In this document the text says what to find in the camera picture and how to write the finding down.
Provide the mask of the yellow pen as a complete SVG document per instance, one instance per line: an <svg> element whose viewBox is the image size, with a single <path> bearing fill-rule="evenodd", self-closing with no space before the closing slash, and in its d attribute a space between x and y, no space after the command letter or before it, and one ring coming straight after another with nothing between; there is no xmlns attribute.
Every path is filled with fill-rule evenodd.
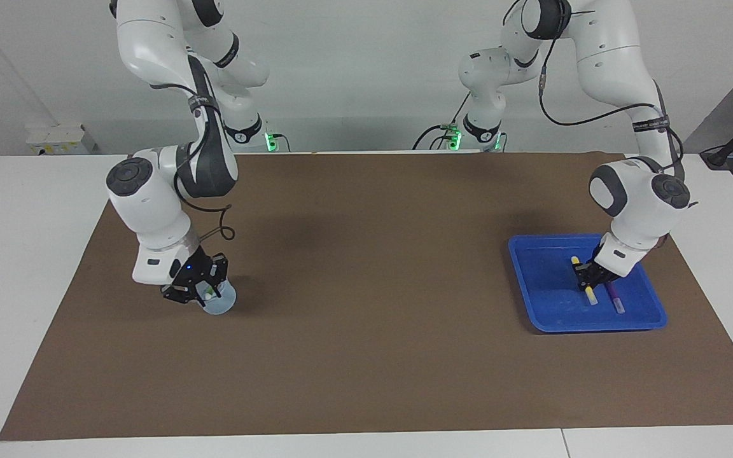
<svg viewBox="0 0 733 458"><path fill-rule="evenodd" d="M571 263L573 265L573 263L581 263L581 261L580 261L580 259L578 257L572 257L571 258ZM588 299L588 302L589 302L590 305L598 305L599 304L598 298L597 298L597 296L596 296L596 294L594 293L593 290L588 289L586 291L583 291L583 293L585 293L585 295L587 296L587 299Z"/></svg>

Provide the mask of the blue plastic tray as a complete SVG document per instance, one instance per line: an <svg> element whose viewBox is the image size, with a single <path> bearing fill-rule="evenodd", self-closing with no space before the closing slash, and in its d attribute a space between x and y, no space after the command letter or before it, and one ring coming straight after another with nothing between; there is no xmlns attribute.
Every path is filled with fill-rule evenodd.
<svg viewBox="0 0 733 458"><path fill-rule="evenodd" d="M596 233L516 235L508 249L520 292L533 326L544 333L648 331L666 327L668 316L642 265L634 267L615 287L625 307L619 315L604 285L594 290L598 305L590 305L578 288L572 257L591 254Z"/></svg>

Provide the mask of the clear plastic cup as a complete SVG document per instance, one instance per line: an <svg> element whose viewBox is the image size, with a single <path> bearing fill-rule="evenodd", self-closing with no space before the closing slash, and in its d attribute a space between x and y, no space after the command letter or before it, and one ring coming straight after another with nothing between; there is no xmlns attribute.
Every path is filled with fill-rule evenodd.
<svg viewBox="0 0 733 458"><path fill-rule="evenodd" d="M198 299L202 309L212 316L218 316L227 313L227 311L232 309L232 307L236 303L237 293L235 288L230 283L230 281L228 281L228 283L226 283L227 289L224 290L224 293L226 293L226 295L223 298L211 302L206 302L204 301L202 295L204 294L204 291L207 289L207 287L209 287L209 285L213 286L206 281L202 281L200 282L200 284L196 285L196 293L198 294Z"/></svg>

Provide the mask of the brown table mat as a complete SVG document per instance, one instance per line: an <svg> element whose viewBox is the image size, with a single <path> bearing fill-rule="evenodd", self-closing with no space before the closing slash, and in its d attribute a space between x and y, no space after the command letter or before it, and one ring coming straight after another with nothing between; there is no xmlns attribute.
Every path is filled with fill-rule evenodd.
<svg viewBox="0 0 733 458"><path fill-rule="evenodd" d="M547 335L516 235L597 233L604 153L247 155L220 316L134 283L106 205L0 440L733 424L733 343L675 242L662 330Z"/></svg>

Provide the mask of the white box with yellow marks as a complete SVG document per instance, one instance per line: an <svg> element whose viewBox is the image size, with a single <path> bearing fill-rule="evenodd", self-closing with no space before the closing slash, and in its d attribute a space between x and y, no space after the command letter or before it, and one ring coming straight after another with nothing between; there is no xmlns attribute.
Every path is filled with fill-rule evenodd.
<svg viewBox="0 0 733 458"><path fill-rule="evenodd" d="M43 155L93 155L100 148L83 125L33 128L28 133L26 145L33 154Z"/></svg>

